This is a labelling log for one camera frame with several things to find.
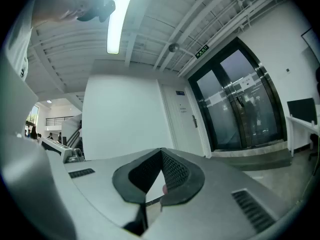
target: door handle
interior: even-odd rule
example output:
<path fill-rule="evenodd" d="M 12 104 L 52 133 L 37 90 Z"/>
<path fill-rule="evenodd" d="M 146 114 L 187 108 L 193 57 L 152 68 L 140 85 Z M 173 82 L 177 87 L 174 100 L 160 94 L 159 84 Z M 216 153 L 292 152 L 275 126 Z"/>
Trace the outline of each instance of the door handle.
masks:
<path fill-rule="evenodd" d="M 244 103 L 239 99 L 238 96 L 236 97 L 236 100 L 240 103 L 241 107 L 243 107 L 243 108 L 245 107 Z"/>
<path fill-rule="evenodd" d="M 198 128 L 197 119 L 194 115 L 192 115 L 192 121 L 194 123 L 195 128 Z"/>

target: balcony railing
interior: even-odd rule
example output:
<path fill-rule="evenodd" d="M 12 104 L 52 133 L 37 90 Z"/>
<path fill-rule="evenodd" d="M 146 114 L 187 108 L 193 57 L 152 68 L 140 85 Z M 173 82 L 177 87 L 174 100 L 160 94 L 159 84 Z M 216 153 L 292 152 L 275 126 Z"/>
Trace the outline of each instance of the balcony railing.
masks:
<path fill-rule="evenodd" d="M 45 119 L 45 126 L 60 126 L 63 121 L 73 118 L 73 116 L 53 117 Z"/>

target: green sign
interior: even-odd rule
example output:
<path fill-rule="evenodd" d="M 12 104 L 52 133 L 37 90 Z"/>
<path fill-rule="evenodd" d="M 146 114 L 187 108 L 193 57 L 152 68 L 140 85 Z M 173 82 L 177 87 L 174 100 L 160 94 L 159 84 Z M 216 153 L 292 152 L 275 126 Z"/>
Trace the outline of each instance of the green sign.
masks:
<path fill-rule="evenodd" d="M 209 46 L 208 45 L 204 45 L 204 47 L 202 47 L 196 54 L 195 54 L 195 57 L 197 59 L 199 59 L 206 51 L 208 51 L 209 49 Z"/>

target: glass door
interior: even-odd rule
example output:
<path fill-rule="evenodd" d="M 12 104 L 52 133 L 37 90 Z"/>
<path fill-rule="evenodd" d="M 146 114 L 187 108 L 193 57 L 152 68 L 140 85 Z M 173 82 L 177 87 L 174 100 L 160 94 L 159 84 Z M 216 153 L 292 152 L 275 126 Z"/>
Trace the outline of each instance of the glass door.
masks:
<path fill-rule="evenodd" d="M 277 91 L 261 63 L 238 38 L 189 82 L 212 151 L 254 148 L 286 139 Z"/>

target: white door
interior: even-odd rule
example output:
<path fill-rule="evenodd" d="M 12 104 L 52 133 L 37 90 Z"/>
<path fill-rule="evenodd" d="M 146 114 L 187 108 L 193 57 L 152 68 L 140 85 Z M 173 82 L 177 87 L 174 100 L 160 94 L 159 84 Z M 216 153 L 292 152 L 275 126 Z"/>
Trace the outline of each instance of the white door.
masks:
<path fill-rule="evenodd" d="M 203 157 L 198 118 L 191 109 L 184 88 L 162 85 L 162 91 L 176 149 Z"/>

